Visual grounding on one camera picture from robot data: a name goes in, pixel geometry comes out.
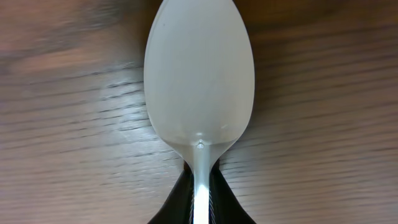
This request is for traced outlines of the white plastic spoon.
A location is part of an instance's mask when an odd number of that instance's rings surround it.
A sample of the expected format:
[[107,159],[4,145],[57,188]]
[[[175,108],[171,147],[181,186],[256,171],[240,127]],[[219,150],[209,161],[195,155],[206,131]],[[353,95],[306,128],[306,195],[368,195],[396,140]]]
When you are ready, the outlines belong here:
[[232,0],[165,0],[144,58],[144,93],[157,135],[193,174],[192,223],[210,223],[210,172],[251,117],[255,72]]

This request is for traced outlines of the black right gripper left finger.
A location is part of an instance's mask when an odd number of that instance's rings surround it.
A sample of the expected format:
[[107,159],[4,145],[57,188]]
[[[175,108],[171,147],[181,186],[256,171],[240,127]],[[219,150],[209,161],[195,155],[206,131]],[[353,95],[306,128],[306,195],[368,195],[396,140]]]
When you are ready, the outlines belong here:
[[148,224],[191,224],[193,210],[193,174],[184,162],[183,170],[166,201]]

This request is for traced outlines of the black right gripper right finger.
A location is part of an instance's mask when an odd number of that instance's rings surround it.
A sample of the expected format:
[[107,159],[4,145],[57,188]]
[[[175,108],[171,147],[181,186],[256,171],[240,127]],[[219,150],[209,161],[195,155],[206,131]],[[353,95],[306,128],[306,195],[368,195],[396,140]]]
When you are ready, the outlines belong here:
[[220,171],[217,160],[210,172],[210,223],[256,224],[238,202]]

